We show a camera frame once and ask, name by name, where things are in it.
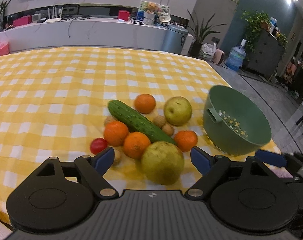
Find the table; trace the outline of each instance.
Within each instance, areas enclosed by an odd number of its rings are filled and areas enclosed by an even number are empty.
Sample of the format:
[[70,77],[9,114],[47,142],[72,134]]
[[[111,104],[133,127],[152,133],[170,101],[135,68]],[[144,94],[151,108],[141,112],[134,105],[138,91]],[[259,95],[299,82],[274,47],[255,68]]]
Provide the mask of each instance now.
[[[202,128],[208,91],[219,84],[228,86],[206,62],[167,52],[70,47],[1,56],[0,220],[9,223],[5,208],[8,195],[48,157],[73,161],[91,155],[89,144],[102,137],[111,99],[133,106],[137,95],[153,95],[156,109],[146,115],[151,120],[163,114],[169,98],[183,96],[191,103],[193,115],[175,132],[193,130],[200,148],[211,155],[224,155]],[[279,152],[272,141],[264,148]],[[171,186],[148,181],[134,160],[125,155],[104,177],[119,193],[125,188],[184,192],[201,177],[189,152],[184,158],[184,172]]]

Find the pink box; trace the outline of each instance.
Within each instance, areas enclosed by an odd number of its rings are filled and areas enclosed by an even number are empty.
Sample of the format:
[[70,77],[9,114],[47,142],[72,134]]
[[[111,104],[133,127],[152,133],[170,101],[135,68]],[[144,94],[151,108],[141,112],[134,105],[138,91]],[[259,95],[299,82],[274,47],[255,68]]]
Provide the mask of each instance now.
[[31,15],[23,16],[13,21],[13,26],[22,26],[31,23]]
[[9,53],[8,41],[0,41],[0,56],[7,55]]
[[123,11],[123,10],[118,11],[118,19],[122,19],[127,22],[128,16],[129,16],[129,11]]

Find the green apple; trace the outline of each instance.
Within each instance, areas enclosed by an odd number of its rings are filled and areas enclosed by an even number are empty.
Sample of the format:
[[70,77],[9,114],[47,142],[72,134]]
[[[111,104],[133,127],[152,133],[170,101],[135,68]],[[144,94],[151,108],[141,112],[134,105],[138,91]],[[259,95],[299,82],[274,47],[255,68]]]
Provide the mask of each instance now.
[[171,185],[184,170],[184,156],[177,146],[169,142],[155,142],[144,151],[141,168],[152,182]]
[[165,103],[164,115],[170,124],[181,126],[192,117],[192,106],[186,98],[173,97]]

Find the green colander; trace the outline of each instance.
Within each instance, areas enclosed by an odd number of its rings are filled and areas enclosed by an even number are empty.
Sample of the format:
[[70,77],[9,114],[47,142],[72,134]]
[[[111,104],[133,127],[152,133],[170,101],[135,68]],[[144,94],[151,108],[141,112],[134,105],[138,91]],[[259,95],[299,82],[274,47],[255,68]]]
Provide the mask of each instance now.
[[231,155],[256,151],[272,137],[269,123],[258,106],[226,86],[213,86],[209,90],[203,122],[213,143]]

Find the gray cabinet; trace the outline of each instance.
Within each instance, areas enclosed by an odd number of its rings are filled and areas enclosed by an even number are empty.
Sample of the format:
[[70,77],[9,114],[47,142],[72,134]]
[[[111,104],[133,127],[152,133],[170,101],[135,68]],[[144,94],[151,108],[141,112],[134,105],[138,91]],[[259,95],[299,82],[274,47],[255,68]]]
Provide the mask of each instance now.
[[284,47],[278,43],[274,36],[263,30],[257,41],[255,52],[248,55],[250,62],[247,68],[261,73],[269,80],[282,59],[283,53]]

